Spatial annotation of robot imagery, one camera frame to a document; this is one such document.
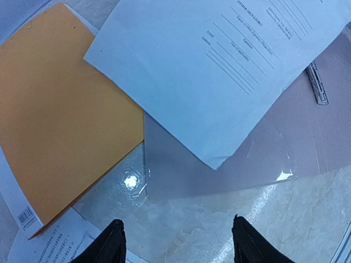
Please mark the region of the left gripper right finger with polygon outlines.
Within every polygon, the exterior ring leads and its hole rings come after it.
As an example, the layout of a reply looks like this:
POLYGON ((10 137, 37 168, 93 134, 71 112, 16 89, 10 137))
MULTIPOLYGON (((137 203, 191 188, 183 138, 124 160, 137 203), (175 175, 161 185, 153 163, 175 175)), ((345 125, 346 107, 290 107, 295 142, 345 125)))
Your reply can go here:
POLYGON ((234 263, 293 262, 272 246, 243 216, 235 215, 231 231, 234 242, 234 263))

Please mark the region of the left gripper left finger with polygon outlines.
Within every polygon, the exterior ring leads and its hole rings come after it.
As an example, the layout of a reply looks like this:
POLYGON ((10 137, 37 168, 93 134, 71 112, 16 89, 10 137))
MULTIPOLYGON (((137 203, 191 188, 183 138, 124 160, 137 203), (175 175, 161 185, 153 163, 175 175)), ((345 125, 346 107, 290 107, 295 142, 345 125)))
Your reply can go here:
POLYGON ((124 224, 122 220, 115 219, 72 262, 125 263, 126 254, 124 224))

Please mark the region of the remaining white paper stack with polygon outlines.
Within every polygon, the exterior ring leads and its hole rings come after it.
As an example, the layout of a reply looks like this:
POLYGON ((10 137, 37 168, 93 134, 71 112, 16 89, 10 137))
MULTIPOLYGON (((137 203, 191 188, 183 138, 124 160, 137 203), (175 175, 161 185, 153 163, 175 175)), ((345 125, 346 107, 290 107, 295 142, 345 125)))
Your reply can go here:
MULTIPOLYGON (((41 235, 28 240, 18 232, 8 254, 8 262, 72 262, 100 234, 98 228, 69 209, 41 235)), ((127 250, 126 262, 145 262, 127 250)))

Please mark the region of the translucent grey plastic sheet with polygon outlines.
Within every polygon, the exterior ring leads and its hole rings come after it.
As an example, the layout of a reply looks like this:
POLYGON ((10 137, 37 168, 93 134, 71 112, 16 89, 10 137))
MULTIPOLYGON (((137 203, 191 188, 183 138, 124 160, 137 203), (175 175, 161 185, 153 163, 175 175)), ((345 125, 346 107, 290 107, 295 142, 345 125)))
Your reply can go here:
POLYGON ((233 156, 213 170, 144 116, 151 199, 213 195, 316 176, 350 165, 350 29, 315 59, 329 103, 316 102, 302 73, 233 156))

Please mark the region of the orange file folder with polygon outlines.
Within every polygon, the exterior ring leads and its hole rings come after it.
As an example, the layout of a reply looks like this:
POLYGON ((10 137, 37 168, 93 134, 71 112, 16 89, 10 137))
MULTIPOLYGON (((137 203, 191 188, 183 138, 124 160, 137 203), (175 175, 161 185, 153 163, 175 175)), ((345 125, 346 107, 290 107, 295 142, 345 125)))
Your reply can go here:
POLYGON ((84 61, 93 39, 58 3, 1 46, 1 190, 28 239, 144 138, 142 109, 84 61))

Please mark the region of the white printed paper sheets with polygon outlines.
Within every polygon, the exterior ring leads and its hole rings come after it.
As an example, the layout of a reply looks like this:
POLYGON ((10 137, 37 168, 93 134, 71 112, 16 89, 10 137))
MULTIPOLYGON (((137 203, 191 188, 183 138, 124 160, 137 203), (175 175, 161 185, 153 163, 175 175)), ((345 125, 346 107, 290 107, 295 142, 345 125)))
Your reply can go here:
POLYGON ((218 169, 350 21, 350 1, 120 1, 84 59, 218 169))

